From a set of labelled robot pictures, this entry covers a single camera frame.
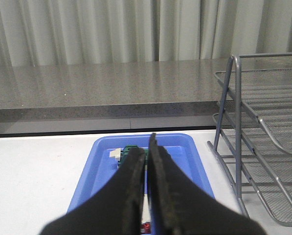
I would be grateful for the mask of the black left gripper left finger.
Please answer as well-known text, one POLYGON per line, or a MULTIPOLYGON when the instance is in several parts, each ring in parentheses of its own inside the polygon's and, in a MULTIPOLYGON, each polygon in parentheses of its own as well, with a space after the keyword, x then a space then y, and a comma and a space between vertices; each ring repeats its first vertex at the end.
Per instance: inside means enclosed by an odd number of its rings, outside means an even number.
POLYGON ((144 201, 145 152, 130 149, 124 163, 90 199, 48 223, 43 235, 138 235, 144 201))

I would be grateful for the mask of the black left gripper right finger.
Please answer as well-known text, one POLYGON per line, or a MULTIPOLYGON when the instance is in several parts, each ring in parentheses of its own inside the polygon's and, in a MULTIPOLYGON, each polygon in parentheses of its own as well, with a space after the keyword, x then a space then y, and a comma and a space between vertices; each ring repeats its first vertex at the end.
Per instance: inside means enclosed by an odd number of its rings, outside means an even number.
POLYGON ((157 235, 264 235, 254 220, 227 208, 195 185, 156 134, 149 139, 148 195, 157 235))

